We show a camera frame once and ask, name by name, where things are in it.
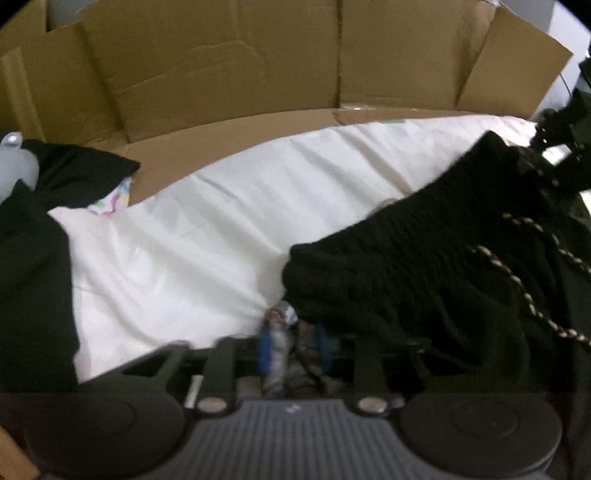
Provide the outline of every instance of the black cloth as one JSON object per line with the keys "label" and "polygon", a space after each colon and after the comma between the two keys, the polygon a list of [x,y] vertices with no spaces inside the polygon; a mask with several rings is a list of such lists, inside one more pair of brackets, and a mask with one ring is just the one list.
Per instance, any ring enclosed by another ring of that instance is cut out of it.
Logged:
{"label": "black cloth", "polygon": [[68,238],[47,211],[105,197],[139,164],[91,148],[26,141],[38,156],[34,192],[18,182],[0,205],[0,391],[76,384]]}
{"label": "black cloth", "polygon": [[536,220],[591,262],[587,227],[522,162],[522,150],[487,133],[414,195],[293,246],[282,275],[285,299],[300,318],[335,332],[376,335],[390,345],[430,340],[421,356],[426,390],[552,396],[565,434],[553,474],[582,480],[591,471],[589,350],[532,317],[514,280],[468,249],[490,249],[538,310],[591,338],[591,275],[568,263],[551,237],[502,217]]}

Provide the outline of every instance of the ribbed surface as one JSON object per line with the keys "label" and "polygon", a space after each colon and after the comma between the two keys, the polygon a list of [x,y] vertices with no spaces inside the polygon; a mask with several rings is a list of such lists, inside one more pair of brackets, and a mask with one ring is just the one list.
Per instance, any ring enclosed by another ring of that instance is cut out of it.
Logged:
{"label": "ribbed surface", "polygon": [[413,455],[386,421],[358,417],[339,400],[247,400],[226,419],[199,423],[175,458],[135,480],[457,478]]}

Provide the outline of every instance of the white cloth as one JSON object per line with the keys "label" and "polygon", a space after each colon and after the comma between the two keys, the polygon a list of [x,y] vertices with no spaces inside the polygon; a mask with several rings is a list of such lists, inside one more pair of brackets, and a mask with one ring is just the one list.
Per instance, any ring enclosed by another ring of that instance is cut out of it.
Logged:
{"label": "white cloth", "polygon": [[290,246],[420,189],[487,130],[527,145],[534,124],[475,115],[327,128],[232,155],[109,217],[52,210],[70,237],[80,380],[174,340],[206,348],[256,333],[281,298]]}

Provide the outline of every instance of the metal bolt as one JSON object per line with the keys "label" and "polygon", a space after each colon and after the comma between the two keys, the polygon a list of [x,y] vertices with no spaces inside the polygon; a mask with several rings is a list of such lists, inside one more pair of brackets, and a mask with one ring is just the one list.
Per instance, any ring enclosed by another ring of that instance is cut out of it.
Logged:
{"label": "metal bolt", "polygon": [[379,397],[365,397],[357,403],[359,409],[364,413],[379,415],[388,408],[388,402]]}
{"label": "metal bolt", "polygon": [[197,408],[203,413],[216,414],[223,412],[228,403],[219,397],[205,397],[197,402]]}

